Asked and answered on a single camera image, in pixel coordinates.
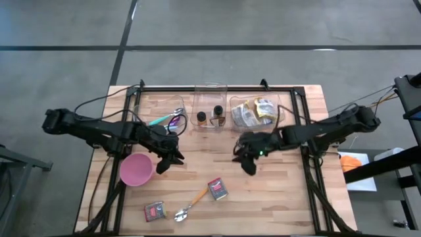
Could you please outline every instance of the orange object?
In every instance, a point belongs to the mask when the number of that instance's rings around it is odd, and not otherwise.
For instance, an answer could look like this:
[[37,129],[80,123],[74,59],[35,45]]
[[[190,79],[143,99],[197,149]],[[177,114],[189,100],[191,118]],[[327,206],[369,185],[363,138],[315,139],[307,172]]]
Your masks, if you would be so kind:
[[341,157],[341,166],[343,172],[353,170],[357,167],[360,167],[361,165],[361,161],[359,161],[357,158],[348,155],[344,155],[343,157]]

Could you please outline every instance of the wooden table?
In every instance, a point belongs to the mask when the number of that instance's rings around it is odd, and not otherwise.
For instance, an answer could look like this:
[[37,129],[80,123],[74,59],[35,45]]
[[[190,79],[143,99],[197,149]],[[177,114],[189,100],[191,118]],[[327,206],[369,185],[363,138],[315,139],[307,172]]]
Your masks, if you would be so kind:
[[[311,119],[320,120],[328,116],[321,86],[304,86]],[[124,88],[111,86],[109,93]],[[141,95],[140,113],[154,113],[154,101],[162,101],[173,95],[184,99],[186,110],[191,112],[193,93],[146,92]],[[228,92],[231,96],[250,96],[250,92]],[[282,104],[292,108],[288,93],[279,93]],[[104,115],[109,115],[123,108],[125,92],[109,97],[105,103]],[[121,115],[108,119],[118,121]],[[294,124],[292,114],[285,112],[285,120],[280,126]],[[172,165],[162,175],[154,174],[143,186],[127,187],[120,234],[134,235],[258,235],[258,234],[314,234],[310,215],[309,198],[304,179],[301,154],[298,149],[271,153],[257,161],[257,174],[247,175],[239,163],[232,163],[232,149],[240,133],[230,129],[231,121],[227,119],[221,133],[196,132],[189,124],[180,136],[180,151],[184,154],[184,165]],[[145,153],[140,145],[134,152]],[[145,153],[154,164],[160,161],[153,153]],[[93,154],[82,204],[75,231],[87,225],[89,201],[104,162],[106,153],[97,149]],[[111,163],[103,174],[93,202],[92,216],[104,203]],[[337,155],[324,158],[322,166],[324,183],[330,203],[351,227],[356,223],[345,185],[345,180]],[[210,193],[197,203],[182,223],[173,220],[175,212],[188,205],[208,182],[221,177],[229,191],[228,196],[219,201],[213,200]],[[164,201],[168,211],[167,219],[150,223],[145,222],[143,207],[154,201]],[[111,210],[110,224],[114,223],[114,208]],[[324,226],[322,208],[318,203],[320,221]]]

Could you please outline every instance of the snack package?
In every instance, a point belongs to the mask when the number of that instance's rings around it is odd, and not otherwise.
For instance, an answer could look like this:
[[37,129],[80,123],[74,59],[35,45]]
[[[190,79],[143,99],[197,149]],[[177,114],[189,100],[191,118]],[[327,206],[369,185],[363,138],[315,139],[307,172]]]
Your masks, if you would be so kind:
[[258,97],[255,99],[255,105],[259,118],[268,118],[271,120],[276,120],[278,118],[278,108],[275,108],[271,101]]
[[213,196],[213,198],[218,201],[219,199],[228,195],[228,191],[222,182],[221,178],[217,178],[213,181],[208,183],[209,190]]
[[166,211],[163,201],[157,201],[150,205],[145,206],[146,222],[154,221],[156,219],[165,218]]
[[237,126],[250,127],[260,124],[253,110],[249,109],[248,101],[232,108],[231,115]]

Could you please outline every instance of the pink bowl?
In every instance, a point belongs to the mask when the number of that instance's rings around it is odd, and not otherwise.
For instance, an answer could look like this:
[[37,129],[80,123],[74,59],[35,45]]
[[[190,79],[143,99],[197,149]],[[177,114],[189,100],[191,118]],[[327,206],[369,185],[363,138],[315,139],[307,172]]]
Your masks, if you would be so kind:
[[144,154],[131,154],[120,165],[120,178],[129,186],[141,186],[151,179],[153,165]]

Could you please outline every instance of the silver spoon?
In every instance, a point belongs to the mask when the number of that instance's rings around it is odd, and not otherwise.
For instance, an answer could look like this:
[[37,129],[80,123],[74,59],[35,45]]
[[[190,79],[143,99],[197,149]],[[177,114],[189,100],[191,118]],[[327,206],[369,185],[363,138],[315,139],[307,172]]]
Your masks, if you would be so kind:
[[193,205],[195,205],[207,192],[208,192],[208,188],[206,187],[199,194],[197,194],[197,196],[195,197],[195,199],[193,199],[193,201],[189,204],[188,207],[186,207],[184,209],[180,209],[176,213],[176,215],[174,216],[174,220],[176,220],[177,222],[184,220],[187,217],[187,211],[191,207],[193,207]]

